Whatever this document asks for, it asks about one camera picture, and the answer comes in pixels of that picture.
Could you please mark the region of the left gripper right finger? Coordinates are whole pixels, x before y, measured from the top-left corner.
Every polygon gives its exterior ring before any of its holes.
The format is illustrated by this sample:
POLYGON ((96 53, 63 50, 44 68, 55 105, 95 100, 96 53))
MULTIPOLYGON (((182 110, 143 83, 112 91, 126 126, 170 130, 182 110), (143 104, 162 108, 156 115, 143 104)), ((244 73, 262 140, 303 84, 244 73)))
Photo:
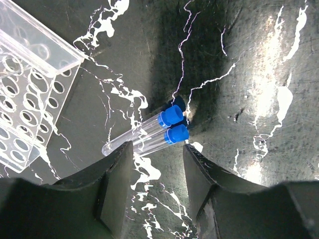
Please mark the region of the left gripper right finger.
POLYGON ((199 238, 318 238, 318 181, 265 187, 227 171, 188 144, 183 147, 183 163, 199 238))

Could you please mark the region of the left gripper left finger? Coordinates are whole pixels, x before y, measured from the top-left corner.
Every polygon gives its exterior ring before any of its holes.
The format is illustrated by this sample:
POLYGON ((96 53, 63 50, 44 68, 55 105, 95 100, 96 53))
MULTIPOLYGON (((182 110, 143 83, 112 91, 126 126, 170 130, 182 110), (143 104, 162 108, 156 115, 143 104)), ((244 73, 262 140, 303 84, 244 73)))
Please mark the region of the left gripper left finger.
POLYGON ((133 144, 56 183, 0 181, 3 239, 118 239, 133 165, 133 144))

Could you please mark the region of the clear test tube rack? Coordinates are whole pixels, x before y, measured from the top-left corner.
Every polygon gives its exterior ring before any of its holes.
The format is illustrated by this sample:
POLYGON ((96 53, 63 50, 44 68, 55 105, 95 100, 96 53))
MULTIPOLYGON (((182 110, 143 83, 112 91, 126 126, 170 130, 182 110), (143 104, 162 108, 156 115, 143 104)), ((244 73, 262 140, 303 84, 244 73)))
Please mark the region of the clear test tube rack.
POLYGON ((84 59, 16 3, 1 1, 1 164, 21 173, 46 149, 84 59))

